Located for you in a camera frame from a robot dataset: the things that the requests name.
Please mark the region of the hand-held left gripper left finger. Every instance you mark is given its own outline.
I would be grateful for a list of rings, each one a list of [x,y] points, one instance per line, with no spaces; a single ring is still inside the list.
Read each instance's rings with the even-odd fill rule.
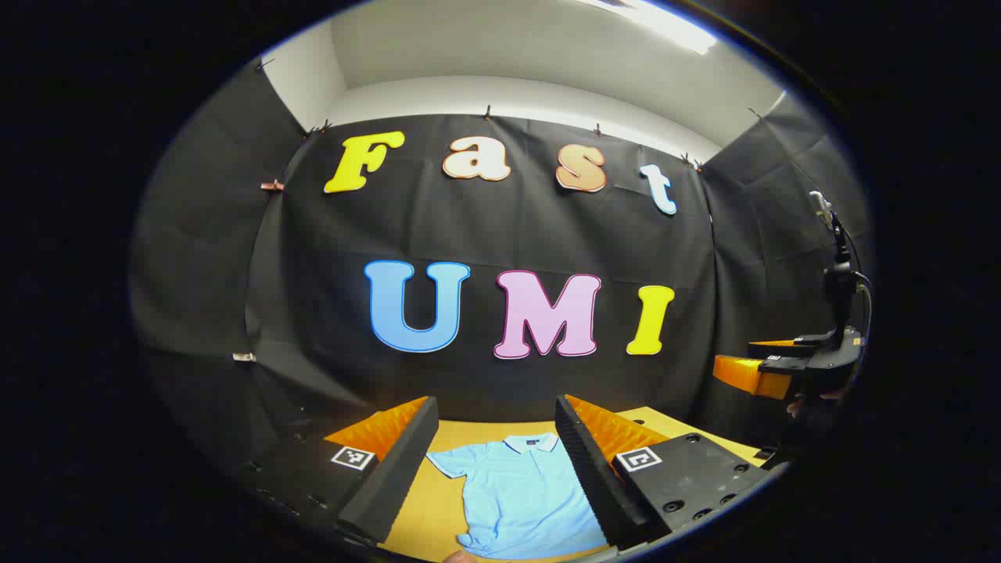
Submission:
[[[321,421],[239,464],[235,480],[318,537],[376,546],[389,538],[439,423],[434,396],[340,429]]]

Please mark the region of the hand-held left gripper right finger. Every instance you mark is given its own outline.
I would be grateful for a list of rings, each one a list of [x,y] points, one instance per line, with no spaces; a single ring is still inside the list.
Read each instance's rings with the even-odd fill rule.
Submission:
[[[555,428],[616,549],[687,540],[771,484],[771,472],[700,432],[666,437],[570,395],[555,400]]]

